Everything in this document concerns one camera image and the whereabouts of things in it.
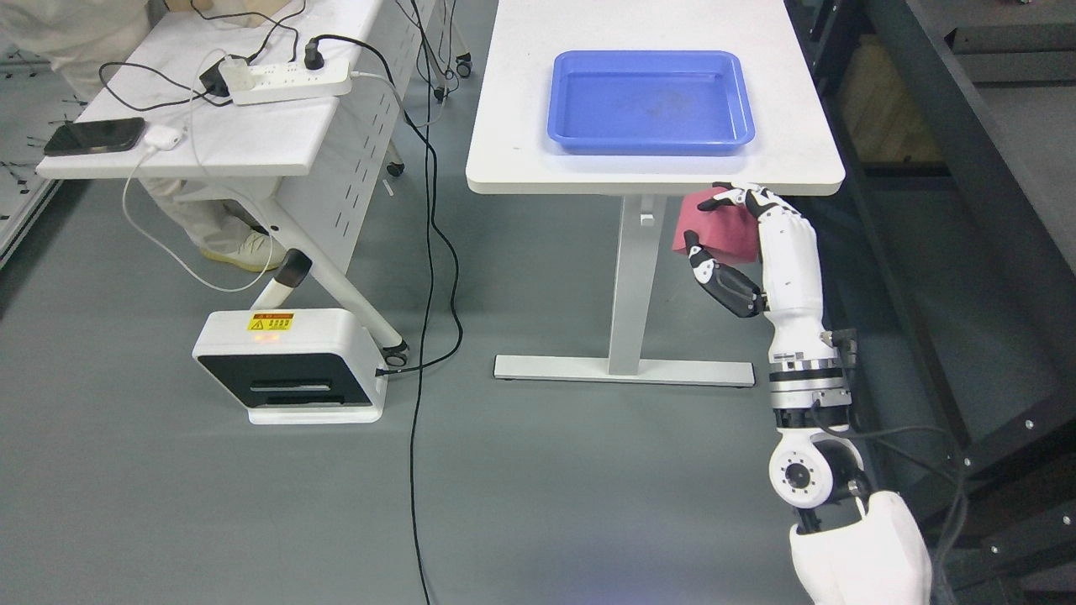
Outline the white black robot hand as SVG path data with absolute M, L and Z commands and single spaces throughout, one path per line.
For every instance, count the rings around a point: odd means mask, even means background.
M 739 318 L 763 313 L 775 327 L 773 363 L 834 360 L 824 339 L 823 291 L 817 234 L 810 221 L 780 196 L 756 183 L 716 182 L 688 221 L 678 224 L 678 250 L 685 253 L 695 281 L 716 302 Z M 763 283 L 714 257 L 712 215 L 741 208 L 756 220 Z

